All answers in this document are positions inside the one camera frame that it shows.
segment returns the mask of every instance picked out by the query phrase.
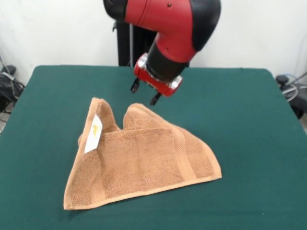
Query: folded towel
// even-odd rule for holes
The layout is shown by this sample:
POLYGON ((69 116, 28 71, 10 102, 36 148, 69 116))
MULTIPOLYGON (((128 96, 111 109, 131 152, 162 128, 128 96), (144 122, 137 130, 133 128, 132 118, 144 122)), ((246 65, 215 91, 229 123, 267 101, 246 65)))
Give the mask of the folded towel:
POLYGON ((64 194, 64 209, 90 209, 222 177, 207 144, 142 104, 123 129, 109 104, 93 98, 64 194))

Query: green tablecloth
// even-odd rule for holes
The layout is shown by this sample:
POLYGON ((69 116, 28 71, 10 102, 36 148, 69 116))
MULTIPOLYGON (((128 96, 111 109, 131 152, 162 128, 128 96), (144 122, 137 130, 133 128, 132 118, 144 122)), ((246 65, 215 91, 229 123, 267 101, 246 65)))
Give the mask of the green tablecloth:
POLYGON ((186 69, 152 109, 214 151, 221 180, 64 211, 63 195, 92 97, 117 122, 154 90, 129 89, 132 69, 38 67, 0 136, 0 229, 297 230, 307 226, 307 138, 272 75, 186 69))

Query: towel label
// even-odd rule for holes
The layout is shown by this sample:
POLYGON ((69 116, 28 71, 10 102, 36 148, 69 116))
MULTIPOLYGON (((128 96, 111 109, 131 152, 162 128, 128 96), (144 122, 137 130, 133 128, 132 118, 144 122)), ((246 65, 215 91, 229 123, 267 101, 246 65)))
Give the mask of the towel label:
POLYGON ((102 122, 99 117, 95 114, 90 133, 87 137, 87 141, 85 144, 84 154, 93 151, 98 147, 98 142, 102 132, 102 122))

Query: red robot arm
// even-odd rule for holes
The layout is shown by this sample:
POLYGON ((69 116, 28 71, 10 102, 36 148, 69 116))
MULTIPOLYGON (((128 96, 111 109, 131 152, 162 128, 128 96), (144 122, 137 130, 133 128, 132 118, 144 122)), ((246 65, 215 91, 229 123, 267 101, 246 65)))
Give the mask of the red robot arm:
POLYGON ((106 12, 117 21, 157 31, 148 52, 138 60, 131 90, 142 80, 170 96, 181 85, 181 72, 214 32, 221 13, 220 0, 104 0, 106 12))

